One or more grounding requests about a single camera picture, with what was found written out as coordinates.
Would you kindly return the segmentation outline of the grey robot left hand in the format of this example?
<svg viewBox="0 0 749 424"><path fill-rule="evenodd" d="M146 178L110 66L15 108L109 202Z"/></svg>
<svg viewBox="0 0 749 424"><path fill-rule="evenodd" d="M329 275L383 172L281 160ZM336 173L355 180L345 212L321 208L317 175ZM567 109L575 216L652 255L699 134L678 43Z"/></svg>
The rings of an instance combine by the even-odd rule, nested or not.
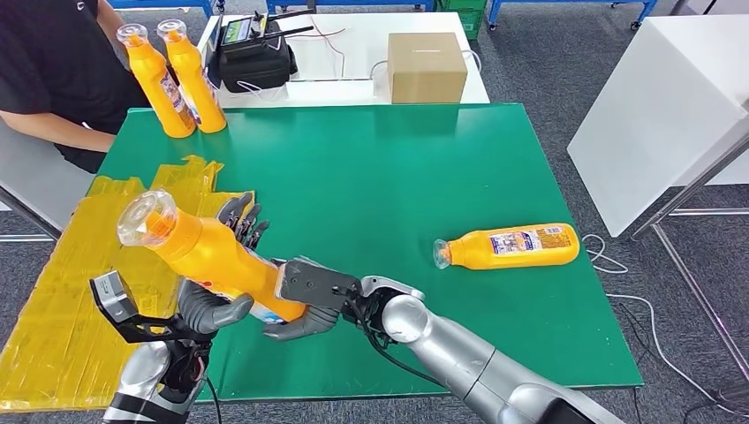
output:
<svg viewBox="0 0 749 424"><path fill-rule="evenodd" d="M269 221L257 221L260 212L261 205L255 203L253 193L245 192L228 199L216 219L230 228L245 250L253 252L269 227ZM191 330L206 335L241 321L249 315L253 305L254 300L248 294L229 301L188 279L182 281L178 294L181 318Z"/></svg>

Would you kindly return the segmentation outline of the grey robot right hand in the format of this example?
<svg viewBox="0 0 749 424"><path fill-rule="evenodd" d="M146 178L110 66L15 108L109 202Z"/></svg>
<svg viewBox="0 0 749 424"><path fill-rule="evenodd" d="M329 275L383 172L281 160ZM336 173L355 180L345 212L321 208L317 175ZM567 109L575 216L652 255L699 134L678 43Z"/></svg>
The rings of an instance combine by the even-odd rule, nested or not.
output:
<svg viewBox="0 0 749 424"><path fill-rule="evenodd" d="M340 312L333 308L309 306L298 319L285 324L266 324L262 334L279 342L321 334L332 329Z"/></svg>

